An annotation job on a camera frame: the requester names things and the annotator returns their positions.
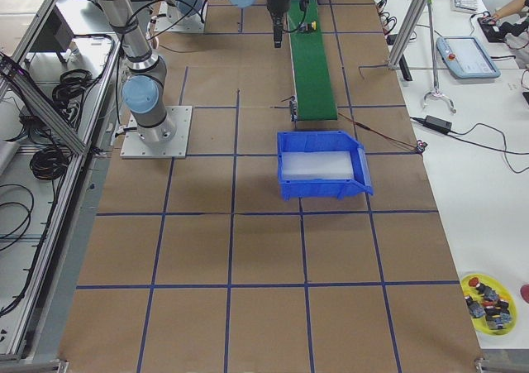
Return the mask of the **near blue plastic bin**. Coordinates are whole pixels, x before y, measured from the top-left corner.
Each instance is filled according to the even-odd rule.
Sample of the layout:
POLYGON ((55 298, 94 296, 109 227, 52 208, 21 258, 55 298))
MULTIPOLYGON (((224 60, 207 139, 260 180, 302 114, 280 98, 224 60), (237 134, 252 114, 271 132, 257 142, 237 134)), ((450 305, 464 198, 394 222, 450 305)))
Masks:
POLYGON ((374 193, 365 148, 346 132, 279 132, 277 157, 285 200, 374 193))

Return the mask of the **white foam pad near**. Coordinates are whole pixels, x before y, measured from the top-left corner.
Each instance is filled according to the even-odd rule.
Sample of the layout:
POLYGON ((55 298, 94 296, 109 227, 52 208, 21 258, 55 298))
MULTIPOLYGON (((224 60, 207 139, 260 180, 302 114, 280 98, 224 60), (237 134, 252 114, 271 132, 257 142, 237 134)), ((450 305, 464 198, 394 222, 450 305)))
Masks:
POLYGON ((347 151, 284 152, 279 173, 285 180, 354 178, 347 151))

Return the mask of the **yellow plate of buttons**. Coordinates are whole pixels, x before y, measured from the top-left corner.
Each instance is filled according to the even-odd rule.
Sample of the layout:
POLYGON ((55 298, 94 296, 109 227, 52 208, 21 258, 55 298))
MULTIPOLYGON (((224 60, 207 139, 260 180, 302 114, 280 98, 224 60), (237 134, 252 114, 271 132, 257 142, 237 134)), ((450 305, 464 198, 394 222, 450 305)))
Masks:
POLYGON ((517 309, 506 287, 492 276, 471 273, 460 280, 474 329, 490 336, 510 333, 517 322, 517 309))

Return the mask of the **metal grabber stick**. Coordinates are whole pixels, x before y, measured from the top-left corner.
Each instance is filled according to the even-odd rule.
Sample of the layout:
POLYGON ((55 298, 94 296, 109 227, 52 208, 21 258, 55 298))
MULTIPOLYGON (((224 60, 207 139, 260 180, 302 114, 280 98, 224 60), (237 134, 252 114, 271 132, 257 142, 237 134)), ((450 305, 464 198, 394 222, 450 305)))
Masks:
POLYGON ((422 106, 425 108, 427 102, 430 99, 444 101, 450 112, 455 114, 456 109, 454 102, 440 90, 438 65, 436 58, 436 40, 434 37, 435 27, 433 25, 433 13, 432 13, 432 0, 427 0, 427 12, 428 12, 428 29, 430 37, 430 50, 431 50, 431 61, 432 61, 432 74, 433 74, 433 89, 427 92, 422 99, 422 106))

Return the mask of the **black power adapter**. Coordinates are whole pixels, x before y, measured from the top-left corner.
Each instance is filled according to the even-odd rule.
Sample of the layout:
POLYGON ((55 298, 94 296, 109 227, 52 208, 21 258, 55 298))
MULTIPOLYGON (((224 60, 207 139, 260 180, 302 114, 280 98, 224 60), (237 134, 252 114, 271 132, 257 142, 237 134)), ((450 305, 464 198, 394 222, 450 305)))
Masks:
POLYGON ((427 115, 424 118, 423 126, 441 134, 448 134, 451 131, 452 123, 439 117, 427 115))

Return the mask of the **green conveyor belt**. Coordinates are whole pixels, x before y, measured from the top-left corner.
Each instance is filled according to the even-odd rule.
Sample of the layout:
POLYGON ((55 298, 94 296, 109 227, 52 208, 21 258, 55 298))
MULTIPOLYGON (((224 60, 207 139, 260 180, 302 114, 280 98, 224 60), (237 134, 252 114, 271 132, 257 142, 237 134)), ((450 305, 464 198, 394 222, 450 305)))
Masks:
POLYGON ((288 12, 294 95, 289 106, 293 121, 327 121, 337 119, 326 52, 318 16, 317 0, 310 0, 301 12, 294 3, 288 12), (304 22, 317 22, 317 31, 298 33, 304 22))

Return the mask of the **aluminium frame post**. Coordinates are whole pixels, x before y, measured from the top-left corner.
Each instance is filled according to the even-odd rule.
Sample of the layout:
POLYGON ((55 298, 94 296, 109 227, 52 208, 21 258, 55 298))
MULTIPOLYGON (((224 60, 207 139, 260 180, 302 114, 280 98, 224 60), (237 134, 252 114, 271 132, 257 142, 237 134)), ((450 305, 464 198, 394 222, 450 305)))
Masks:
POLYGON ((388 67, 396 69, 427 0, 412 0, 388 57, 388 67))

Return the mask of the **robot teach pendant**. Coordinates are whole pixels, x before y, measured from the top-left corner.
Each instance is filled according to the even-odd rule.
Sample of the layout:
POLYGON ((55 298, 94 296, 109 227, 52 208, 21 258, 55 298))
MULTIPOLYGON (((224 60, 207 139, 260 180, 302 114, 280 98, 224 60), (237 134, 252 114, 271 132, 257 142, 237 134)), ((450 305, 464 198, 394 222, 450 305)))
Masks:
POLYGON ((436 48, 456 79, 496 79, 501 75, 484 46, 473 36, 438 37, 436 48))

